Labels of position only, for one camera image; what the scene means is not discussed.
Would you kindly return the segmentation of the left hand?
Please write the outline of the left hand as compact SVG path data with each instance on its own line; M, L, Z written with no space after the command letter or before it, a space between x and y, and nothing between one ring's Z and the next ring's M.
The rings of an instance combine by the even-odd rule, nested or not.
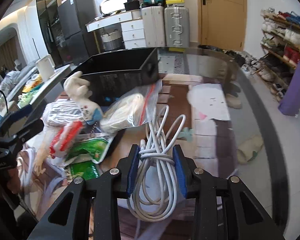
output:
M19 179L19 172L17 168L6 170L7 179L0 178L0 196L2 195L2 189L7 187L13 194L18 194L21 188L21 182Z

